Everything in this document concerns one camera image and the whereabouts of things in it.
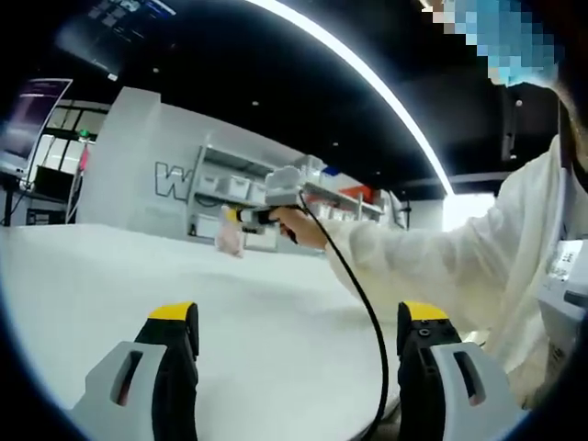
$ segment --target ceiling light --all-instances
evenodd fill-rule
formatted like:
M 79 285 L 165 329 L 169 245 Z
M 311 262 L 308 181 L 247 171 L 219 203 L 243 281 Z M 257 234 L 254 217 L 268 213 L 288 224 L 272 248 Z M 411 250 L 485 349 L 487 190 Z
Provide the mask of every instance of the ceiling light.
M 319 25 L 314 23 L 309 18 L 296 12 L 294 9 L 282 5 L 276 0 L 245 0 L 254 5 L 261 6 L 269 12 L 273 12 L 277 16 L 280 16 L 290 23 L 298 26 L 302 30 L 305 30 L 311 34 L 315 39 L 320 41 L 322 44 L 327 46 L 331 51 L 339 55 L 344 61 L 353 67 L 358 74 L 360 74 L 376 91 L 381 95 L 382 98 L 388 103 L 390 107 L 396 112 L 398 117 L 404 123 L 409 132 L 416 139 L 424 155 L 429 160 L 431 166 L 435 170 L 443 188 L 448 195 L 454 195 L 453 188 L 447 179 L 447 174 L 443 170 L 443 166 L 439 162 L 433 147 L 426 140 L 423 132 L 417 126 L 413 117 L 408 113 L 406 108 L 402 105 L 399 99 L 392 93 L 392 91 L 386 86 L 386 84 L 372 71 L 367 64 L 363 62 L 357 55 L 355 55 L 349 48 L 347 48 L 341 41 L 335 36 L 321 28 Z

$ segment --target face mask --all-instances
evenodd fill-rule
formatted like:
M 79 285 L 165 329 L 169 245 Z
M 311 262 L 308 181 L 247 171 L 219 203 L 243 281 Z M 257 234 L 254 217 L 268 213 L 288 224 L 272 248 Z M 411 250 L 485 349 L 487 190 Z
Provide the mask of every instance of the face mask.
M 560 48 L 517 0 L 446 0 L 434 21 L 454 26 L 456 34 L 488 58 L 496 85 L 529 83 L 549 87 L 558 79 Z

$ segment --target yellow and gray gripper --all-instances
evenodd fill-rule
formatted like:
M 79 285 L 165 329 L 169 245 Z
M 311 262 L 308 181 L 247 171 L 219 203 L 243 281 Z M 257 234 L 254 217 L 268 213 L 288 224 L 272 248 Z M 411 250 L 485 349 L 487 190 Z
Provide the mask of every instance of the yellow and gray gripper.
M 400 303 L 397 351 L 400 440 L 502 439 L 526 414 L 500 365 L 433 305 Z
M 197 305 L 158 308 L 86 376 L 71 417 L 98 441 L 195 441 L 197 356 Z

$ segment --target ceiling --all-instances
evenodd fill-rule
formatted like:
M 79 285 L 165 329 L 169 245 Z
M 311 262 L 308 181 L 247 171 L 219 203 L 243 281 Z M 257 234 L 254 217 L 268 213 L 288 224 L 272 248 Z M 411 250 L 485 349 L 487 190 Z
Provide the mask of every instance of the ceiling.
M 166 3 L 176 15 L 131 45 L 117 81 L 57 49 L 37 74 L 71 76 L 69 97 L 75 99 L 111 102 L 124 85 L 155 90 L 168 104 L 320 156 L 374 187 L 406 191 L 409 198 L 442 195 L 435 180 L 414 183 L 435 175 L 388 105 L 313 37 L 243 0 Z M 445 35 L 418 0 L 282 3 L 328 29 L 374 69 L 449 175 L 514 170 L 543 153 L 557 131 L 554 95 L 533 86 L 493 86 L 475 48 Z M 514 107 L 517 99 L 523 106 Z M 515 128 L 505 125 L 514 108 Z M 515 159 L 509 154 L 503 161 L 506 132 L 516 135 Z M 500 179 L 474 180 L 458 190 L 495 191 L 500 185 Z

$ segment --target white table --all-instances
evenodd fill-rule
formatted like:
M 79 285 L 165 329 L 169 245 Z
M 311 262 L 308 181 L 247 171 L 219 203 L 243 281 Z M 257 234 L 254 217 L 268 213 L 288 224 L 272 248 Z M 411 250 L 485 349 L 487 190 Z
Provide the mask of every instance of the white table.
M 371 422 L 380 392 L 374 331 L 326 260 L 213 247 L 105 226 L 0 231 L 6 306 L 40 382 L 63 408 L 155 308 L 198 304 L 196 405 L 202 441 L 343 441 Z M 384 325 L 389 403 L 395 329 Z

